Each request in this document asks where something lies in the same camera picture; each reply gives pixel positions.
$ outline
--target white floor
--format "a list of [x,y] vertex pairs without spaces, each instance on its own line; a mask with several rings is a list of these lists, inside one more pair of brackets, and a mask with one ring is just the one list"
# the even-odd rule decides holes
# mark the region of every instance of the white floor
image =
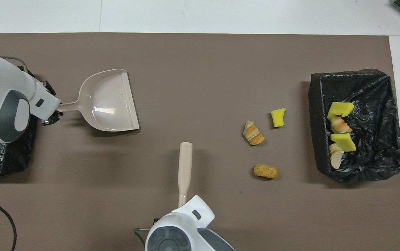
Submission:
[[400,115],[400,13],[389,0],[0,0],[0,33],[388,35]]

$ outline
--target toy food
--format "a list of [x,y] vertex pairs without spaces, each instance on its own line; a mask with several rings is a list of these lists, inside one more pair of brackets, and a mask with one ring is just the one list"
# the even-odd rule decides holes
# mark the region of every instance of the toy food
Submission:
[[273,126],[281,127],[284,125],[283,115],[285,113],[285,108],[271,111],[271,117],[273,118]]
[[351,152],[356,150],[356,146],[350,138],[350,134],[331,134],[330,139],[333,140],[338,146],[345,152]]
[[265,137],[260,133],[259,128],[254,125],[254,122],[249,120],[246,121],[245,130],[243,130],[243,135],[249,144],[252,146],[258,145],[265,141]]
[[339,169],[341,165],[341,158],[344,154],[344,151],[338,146],[338,144],[334,143],[329,146],[330,151],[330,164],[335,169]]
[[276,167],[262,164],[254,167],[254,174],[265,178],[279,178],[279,171]]
[[352,132],[352,129],[347,125],[344,119],[341,119],[340,116],[334,116],[330,120],[330,129],[332,130],[332,132],[337,134]]
[[327,119],[330,120],[337,115],[345,117],[352,112],[353,108],[354,105],[349,102],[333,102],[327,113]]

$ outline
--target beige handle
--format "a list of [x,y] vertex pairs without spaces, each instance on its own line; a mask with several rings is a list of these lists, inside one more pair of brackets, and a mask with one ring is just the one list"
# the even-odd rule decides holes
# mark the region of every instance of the beige handle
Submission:
[[79,110],[78,101],[72,102],[72,103],[67,103],[67,104],[61,104],[58,106],[57,110],[62,113],[69,112],[69,111],[77,111],[77,110]]
[[191,183],[192,168],[192,144],[183,142],[180,144],[180,159],[178,162],[178,207],[186,203],[187,189]]

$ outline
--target beige dustpan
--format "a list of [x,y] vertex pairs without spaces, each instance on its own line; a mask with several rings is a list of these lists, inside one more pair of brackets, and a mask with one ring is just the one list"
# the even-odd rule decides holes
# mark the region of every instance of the beige dustpan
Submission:
[[58,106],[66,113],[78,110],[92,127],[108,132],[139,129],[127,72],[122,69],[96,73],[82,83],[76,102]]

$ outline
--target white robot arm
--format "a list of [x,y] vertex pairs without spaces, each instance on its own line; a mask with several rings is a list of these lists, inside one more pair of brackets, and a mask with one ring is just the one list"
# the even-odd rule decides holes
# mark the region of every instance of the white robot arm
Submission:
[[59,103],[42,82],[0,57],[0,143],[19,138],[30,113],[48,120]]

